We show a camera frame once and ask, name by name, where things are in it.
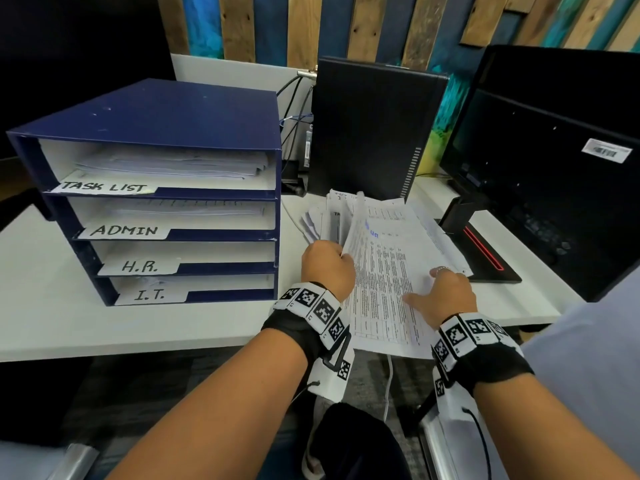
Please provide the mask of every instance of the forearm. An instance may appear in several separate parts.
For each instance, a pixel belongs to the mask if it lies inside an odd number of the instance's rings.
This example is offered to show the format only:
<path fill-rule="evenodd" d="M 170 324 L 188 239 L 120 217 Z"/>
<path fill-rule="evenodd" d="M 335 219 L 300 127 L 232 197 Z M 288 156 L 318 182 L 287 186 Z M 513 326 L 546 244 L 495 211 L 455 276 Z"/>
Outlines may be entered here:
<path fill-rule="evenodd" d="M 531 374 L 478 383 L 474 397 L 511 480 L 638 480 Z"/>
<path fill-rule="evenodd" d="M 255 478 L 306 368 L 293 339 L 261 331 L 162 418 L 109 480 Z"/>

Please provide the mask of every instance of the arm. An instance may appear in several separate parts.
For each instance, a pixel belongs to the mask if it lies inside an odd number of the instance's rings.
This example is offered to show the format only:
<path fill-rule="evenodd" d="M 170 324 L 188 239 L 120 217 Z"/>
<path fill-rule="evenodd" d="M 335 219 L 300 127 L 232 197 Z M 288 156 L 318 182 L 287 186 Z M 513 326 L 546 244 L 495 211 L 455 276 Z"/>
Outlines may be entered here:
<path fill-rule="evenodd" d="M 302 257 L 303 281 L 322 283 L 340 301 L 355 283 L 341 251 L 317 241 Z M 307 367 L 295 340 L 262 330 L 142 437 L 108 480 L 255 478 Z"/>
<path fill-rule="evenodd" d="M 432 328 L 454 314 L 477 312 L 476 296 L 463 274 L 432 269 L 431 275 L 436 280 L 428 295 L 404 299 Z M 638 480 L 532 374 L 478 382 L 473 395 L 510 479 Z"/>

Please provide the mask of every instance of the barcode sticker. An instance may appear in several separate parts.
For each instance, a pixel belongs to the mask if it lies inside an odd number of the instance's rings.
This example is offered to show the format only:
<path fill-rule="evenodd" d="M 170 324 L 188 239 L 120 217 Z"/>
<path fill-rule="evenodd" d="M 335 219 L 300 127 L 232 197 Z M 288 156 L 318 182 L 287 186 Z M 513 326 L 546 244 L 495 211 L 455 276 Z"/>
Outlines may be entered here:
<path fill-rule="evenodd" d="M 594 138 L 589 138 L 587 144 L 585 144 L 582 149 L 584 153 L 604 158 L 606 160 L 611 160 L 616 163 L 624 163 L 629 156 L 629 153 L 631 153 L 631 150 L 631 148 L 607 143 Z"/>

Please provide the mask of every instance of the person's leg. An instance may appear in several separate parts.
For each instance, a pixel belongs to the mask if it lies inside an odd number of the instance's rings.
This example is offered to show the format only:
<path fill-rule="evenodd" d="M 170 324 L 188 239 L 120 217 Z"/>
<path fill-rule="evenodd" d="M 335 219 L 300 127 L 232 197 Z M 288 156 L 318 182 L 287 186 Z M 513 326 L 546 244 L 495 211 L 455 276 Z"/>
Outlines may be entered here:
<path fill-rule="evenodd" d="M 329 407 L 310 448 L 326 480 L 411 480 L 409 466 L 391 430 L 348 404 Z"/>

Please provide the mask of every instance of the gray carpet floor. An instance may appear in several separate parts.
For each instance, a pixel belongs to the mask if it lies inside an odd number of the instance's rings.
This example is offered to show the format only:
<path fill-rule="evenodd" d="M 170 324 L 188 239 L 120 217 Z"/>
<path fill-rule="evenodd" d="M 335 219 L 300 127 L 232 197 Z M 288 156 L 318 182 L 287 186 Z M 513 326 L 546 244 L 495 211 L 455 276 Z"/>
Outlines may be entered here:
<path fill-rule="evenodd" d="M 88 478 L 105 478 L 149 428 L 237 350 L 226 347 L 94 358 L 62 426 L 65 441 L 89 444 L 100 451 Z M 432 391 L 433 363 L 396 357 L 393 364 L 387 425 L 413 478 L 427 479 L 420 443 L 403 436 L 396 407 L 416 406 Z M 344 401 L 381 419 L 387 378 L 386 356 L 356 351 Z M 300 460 L 313 401 L 314 396 L 307 393 L 287 413 L 260 480 L 302 478 Z"/>

